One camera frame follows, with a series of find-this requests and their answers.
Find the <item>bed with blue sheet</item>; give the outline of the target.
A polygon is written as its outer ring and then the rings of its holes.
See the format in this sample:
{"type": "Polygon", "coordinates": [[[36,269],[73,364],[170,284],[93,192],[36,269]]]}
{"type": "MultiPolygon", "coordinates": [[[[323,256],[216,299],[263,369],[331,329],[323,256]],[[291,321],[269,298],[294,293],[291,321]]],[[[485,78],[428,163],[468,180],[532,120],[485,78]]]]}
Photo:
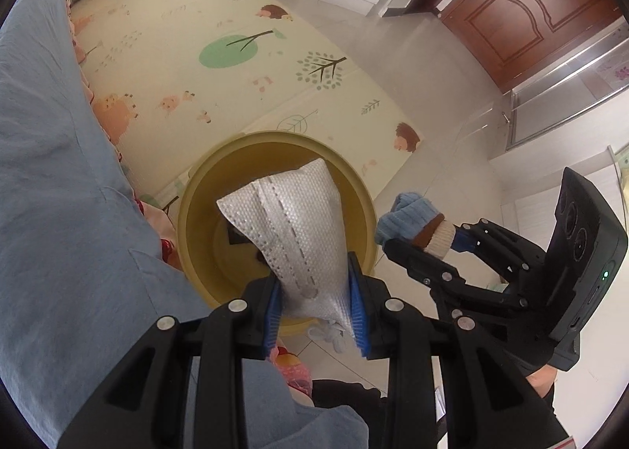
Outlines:
{"type": "Polygon", "coordinates": [[[160,317],[208,305],[163,261],[83,92],[66,0],[1,28],[1,380],[48,448],[160,317]]]}

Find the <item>cartoon tree play mat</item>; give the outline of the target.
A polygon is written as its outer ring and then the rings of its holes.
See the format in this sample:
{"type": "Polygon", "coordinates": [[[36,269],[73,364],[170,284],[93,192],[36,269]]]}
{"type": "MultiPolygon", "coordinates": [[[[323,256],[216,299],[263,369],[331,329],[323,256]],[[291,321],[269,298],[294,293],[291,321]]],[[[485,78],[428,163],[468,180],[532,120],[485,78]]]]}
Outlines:
{"type": "Polygon", "coordinates": [[[72,0],[95,115],[139,196],[165,205],[215,145],[326,144],[377,195],[421,144],[385,90],[276,0],[72,0]]]}

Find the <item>white plastic wrapper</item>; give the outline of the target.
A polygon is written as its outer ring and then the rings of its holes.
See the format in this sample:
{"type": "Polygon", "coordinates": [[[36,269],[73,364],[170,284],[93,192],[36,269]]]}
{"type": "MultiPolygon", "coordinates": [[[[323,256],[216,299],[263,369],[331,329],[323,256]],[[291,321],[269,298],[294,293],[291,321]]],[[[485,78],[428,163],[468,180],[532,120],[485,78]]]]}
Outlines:
{"type": "Polygon", "coordinates": [[[286,316],[353,333],[341,198],[324,159],[253,180],[217,207],[280,281],[286,316]]]}

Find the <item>blue brown sock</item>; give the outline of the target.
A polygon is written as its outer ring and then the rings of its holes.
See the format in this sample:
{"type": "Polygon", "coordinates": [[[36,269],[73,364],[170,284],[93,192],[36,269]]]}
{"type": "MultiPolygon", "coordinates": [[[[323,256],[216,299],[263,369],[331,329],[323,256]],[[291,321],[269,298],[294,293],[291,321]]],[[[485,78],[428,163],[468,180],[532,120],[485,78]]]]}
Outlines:
{"type": "Polygon", "coordinates": [[[451,249],[455,234],[455,225],[429,199],[416,192],[404,192],[377,221],[375,242],[382,247],[389,240],[399,239],[442,259],[451,249]]]}

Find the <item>yellow round trash bin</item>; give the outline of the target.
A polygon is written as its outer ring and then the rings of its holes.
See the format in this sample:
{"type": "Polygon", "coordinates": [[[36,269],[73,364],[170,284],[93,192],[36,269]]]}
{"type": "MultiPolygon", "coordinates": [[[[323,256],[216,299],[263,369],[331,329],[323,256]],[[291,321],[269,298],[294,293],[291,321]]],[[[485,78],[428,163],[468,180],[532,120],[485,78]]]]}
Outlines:
{"type": "Polygon", "coordinates": [[[283,335],[313,319],[350,333],[348,255],[373,268],[375,223],[367,187],[337,152],[301,135],[253,133],[217,145],[191,169],[179,255],[212,307],[275,274],[283,335]]]}

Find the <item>brown wooden door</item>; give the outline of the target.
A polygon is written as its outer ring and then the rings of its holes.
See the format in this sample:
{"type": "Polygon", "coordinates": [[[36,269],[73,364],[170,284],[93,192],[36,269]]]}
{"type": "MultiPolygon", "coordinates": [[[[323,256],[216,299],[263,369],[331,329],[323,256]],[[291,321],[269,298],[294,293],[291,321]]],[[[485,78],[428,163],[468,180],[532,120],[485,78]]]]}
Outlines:
{"type": "Polygon", "coordinates": [[[509,91],[620,17],[616,0],[453,0],[441,20],[509,91]]]}

